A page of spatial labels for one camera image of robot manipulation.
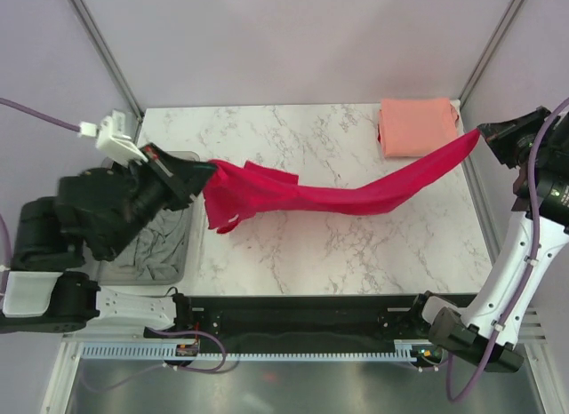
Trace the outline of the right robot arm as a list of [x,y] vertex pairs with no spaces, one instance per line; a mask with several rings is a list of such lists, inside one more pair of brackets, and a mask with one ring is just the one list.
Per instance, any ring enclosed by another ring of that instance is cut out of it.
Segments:
[[516,372],[523,363],[515,347],[525,311],[568,244],[568,115],[538,107],[478,129],[499,162],[519,171],[506,240],[466,307],[426,292],[406,322],[413,335],[463,361],[489,372]]

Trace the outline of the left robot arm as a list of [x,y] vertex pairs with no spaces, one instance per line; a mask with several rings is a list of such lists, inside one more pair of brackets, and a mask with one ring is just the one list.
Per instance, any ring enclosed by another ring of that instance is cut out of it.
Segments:
[[187,209],[217,171],[153,143],[141,153],[124,165],[63,177],[56,195],[23,205],[1,307],[3,334],[63,334],[90,322],[141,327],[144,336],[192,332],[189,297],[121,294],[81,269],[85,249],[99,262],[116,259],[160,211]]

